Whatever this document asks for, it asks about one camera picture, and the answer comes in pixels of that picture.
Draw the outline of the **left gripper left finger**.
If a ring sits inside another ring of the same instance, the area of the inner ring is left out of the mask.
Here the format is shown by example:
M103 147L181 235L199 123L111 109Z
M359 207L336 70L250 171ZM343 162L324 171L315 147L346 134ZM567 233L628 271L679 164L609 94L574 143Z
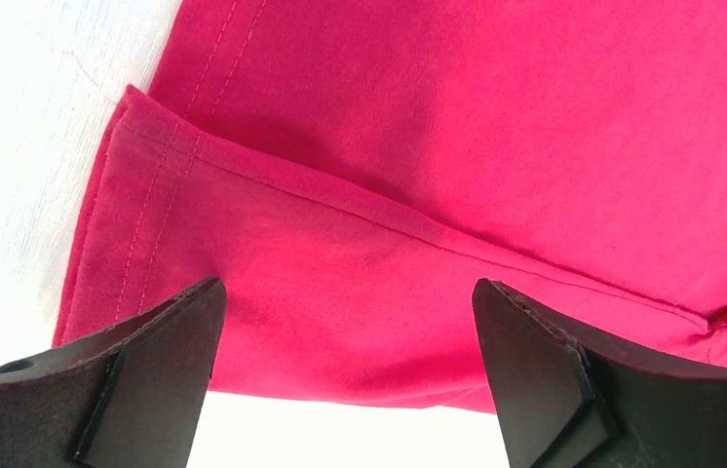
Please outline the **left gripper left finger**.
M0 366L0 467L183 467L224 325L207 278L102 331Z

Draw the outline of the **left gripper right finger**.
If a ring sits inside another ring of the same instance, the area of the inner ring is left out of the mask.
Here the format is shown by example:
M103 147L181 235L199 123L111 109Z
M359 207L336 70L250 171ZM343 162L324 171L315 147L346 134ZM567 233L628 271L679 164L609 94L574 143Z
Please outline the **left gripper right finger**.
M659 352L502 283L473 292L513 467L727 467L727 368Z

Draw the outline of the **pink t shirt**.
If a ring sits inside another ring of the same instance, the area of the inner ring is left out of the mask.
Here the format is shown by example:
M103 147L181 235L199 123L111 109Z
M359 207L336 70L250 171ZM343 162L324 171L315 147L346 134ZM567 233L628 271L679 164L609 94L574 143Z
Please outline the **pink t shirt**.
M183 2L54 342L209 276L216 391L491 412L482 278L727 367L727 1Z

